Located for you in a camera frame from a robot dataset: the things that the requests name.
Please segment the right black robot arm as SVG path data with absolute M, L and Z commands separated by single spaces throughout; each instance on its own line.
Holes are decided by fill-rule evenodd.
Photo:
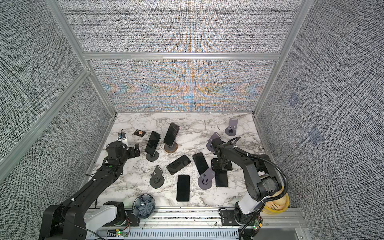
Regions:
M 212 159 L 212 170 L 216 180 L 223 173 L 233 170 L 236 164 L 243 170 L 246 194 L 235 203 L 235 220 L 245 225 L 260 214 L 265 204 L 283 198 L 288 192 L 288 179 L 268 155 L 251 154 L 236 143 L 240 137 L 224 142 L 221 138 L 209 140 L 208 145 L 216 155 Z

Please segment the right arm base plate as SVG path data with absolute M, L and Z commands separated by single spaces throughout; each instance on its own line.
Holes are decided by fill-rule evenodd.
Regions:
M 222 225 L 223 226 L 244 226 L 246 223 L 254 224 L 254 222 L 257 222 L 256 225 L 260 222 L 262 222 L 262 218 L 260 215 L 256 216 L 256 212 L 253 212 L 248 215 L 244 215 L 240 209 L 226 209 L 226 208 L 220 208 L 219 209 L 219 215 L 221 217 Z

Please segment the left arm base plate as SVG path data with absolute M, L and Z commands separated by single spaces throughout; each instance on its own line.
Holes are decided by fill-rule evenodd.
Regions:
M 104 227 L 117 227 L 117 228 L 125 228 L 128 226 L 138 227 L 140 225 L 140 219 L 138 219 L 132 212 L 132 210 L 125 210 L 126 218 L 116 223 L 107 223 Z

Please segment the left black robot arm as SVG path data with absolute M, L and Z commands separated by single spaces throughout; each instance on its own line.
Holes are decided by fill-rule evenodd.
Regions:
M 107 154 L 101 167 L 80 190 L 61 204 L 51 205 L 44 211 L 40 240 L 85 240 L 89 234 L 96 234 L 86 223 L 87 210 L 124 173 L 127 160 L 140 155 L 140 149 L 138 145 L 129 147 L 114 141 L 107 145 Z

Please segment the blue case phone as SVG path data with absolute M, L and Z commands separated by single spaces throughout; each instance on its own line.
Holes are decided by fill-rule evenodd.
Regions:
M 199 175 L 202 175 L 205 173 L 208 169 L 208 163 L 203 155 L 203 153 L 197 153 L 193 155 L 194 163 L 197 167 L 197 170 L 199 172 Z

